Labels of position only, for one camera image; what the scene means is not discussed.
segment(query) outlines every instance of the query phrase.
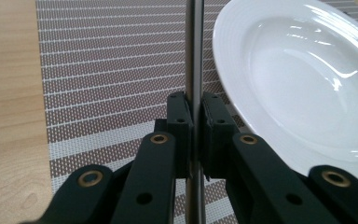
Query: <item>bolt hole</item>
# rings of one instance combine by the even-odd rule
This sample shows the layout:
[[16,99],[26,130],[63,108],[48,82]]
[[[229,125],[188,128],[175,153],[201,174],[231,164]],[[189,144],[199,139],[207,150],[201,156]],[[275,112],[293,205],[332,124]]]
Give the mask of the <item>bolt hole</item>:
[[163,144],[168,141],[168,137],[164,134],[153,135],[150,139],[154,144]]
[[136,202],[141,205],[151,203],[153,201],[153,196],[150,193],[142,193],[136,197]]
[[322,177],[330,184],[341,188],[347,188],[351,184],[351,181],[347,177],[334,171],[323,171]]
[[298,197],[295,194],[288,194],[286,195],[286,200],[289,203],[295,204],[295,205],[301,205],[302,204],[302,199],[300,197]]
[[102,179],[103,179],[103,173],[101,173],[100,171],[92,170],[82,174],[78,178],[77,184],[80,187],[88,188],[97,185]]
[[251,135],[241,136],[241,141],[245,144],[253,145],[257,143],[257,139]]

